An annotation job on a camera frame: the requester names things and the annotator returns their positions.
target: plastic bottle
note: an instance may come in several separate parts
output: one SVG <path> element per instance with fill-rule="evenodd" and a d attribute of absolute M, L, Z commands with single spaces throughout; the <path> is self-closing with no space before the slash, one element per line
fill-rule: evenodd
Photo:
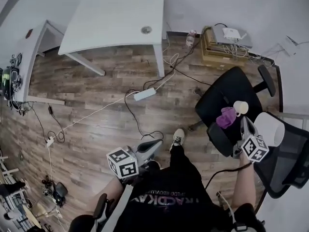
<path fill-rule="evenodd" d="M 196 31 L 191 30 L 188 35 L 187 35 L 187 39 L 185 41 L 185 45 L 188 48 L 191 48 L 194 44 L 194 39 L 195 39 L 195 35 L 196 35 Z"/>

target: white mug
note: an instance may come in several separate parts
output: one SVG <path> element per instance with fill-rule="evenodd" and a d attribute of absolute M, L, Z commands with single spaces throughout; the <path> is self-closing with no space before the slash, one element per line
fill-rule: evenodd
<path fill-rule="evenodd" d="M 236 116 L 239 117 L 241 114 L 246 114 L 249 110 L 249 105 L 245 101 L 236 101 L 234 102 L 233 105 L 235 111 L 236 111 Z"/>
<path fill-rule="evenodd" d="M 254 125 L 257 132 L 263 136 L 267 146 L 277 147 L 281 144 L 285 132 L 284 124 L 281 121 L 268 113 L 260 113 L 255 119 Z"/>

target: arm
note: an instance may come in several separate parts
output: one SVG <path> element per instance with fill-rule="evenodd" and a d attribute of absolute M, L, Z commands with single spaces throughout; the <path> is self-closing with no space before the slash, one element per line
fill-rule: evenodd
<path fill-rule="evenodd" d="M 242 167 L 248 164 L 250 161 L 242 153 L 240 155 L 240 164 Z M 232 209 L 236 211 L 240 206 L 245 203 L 250 203 L 254 207 L 255 205 L 255 184 L 254 184 L 254 169 L 253 164 L 249 167 L 240 170 L 237 175 L 237 180 L 234 189 Z"/>
<path fill-rule="evenodd" d="M 114 177 L 101 192 L 99 192 L 96 196 L 94 196 L 88 202 L 85 214 L 93 215 L 93 213 L 96 209 L 98 200 L 103 193 L 107 194 L 107 198 L 109 200 L 115 199 L 115 201 L 117 202 L 120 199 L 123 191 L 124 191 L 124 188 L 121 185 L 120 181 L 118 180 L 117 177 Z"/>

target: white shoe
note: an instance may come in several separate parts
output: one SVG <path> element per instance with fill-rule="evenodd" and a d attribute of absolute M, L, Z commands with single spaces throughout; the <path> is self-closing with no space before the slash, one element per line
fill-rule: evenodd
<path fill-rule="evenodd" d="M 174 133 L 174 137 L 173 137 L 173 143 L 170 146 L 169 150 L 171 150 L 173 148 L 173 146 L 179 146 L 182 145 L 184 142 L 184 131 L 183 129 L 177 129 L 177 131 L 175 131 Z"/>
<path fill-rule="evenodd" d="M 29 184 L 28 184 L 28 181 L 27 180 L 24 180 L 24 179 L 20 179 L 21 180 L 21 182 L 24 182 L 25 183 L 25 188 L 26 188 L 26 190 L 30 190 L 31 188 L 30 188 L 30 186 L 29 186 Z"/>

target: mesh chair back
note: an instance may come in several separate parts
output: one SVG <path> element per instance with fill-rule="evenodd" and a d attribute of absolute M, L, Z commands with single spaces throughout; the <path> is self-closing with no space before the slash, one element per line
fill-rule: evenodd
<path fill-rule="evenodd" d="M 269 195 L 279 198 L 291 185 L 300 188 L 308 180 L 309 132 L 275 118 L 285 126 L 283 141 L 278 147 L 270 147 L 269 154 L 255 163 L 254 169 Z"/>

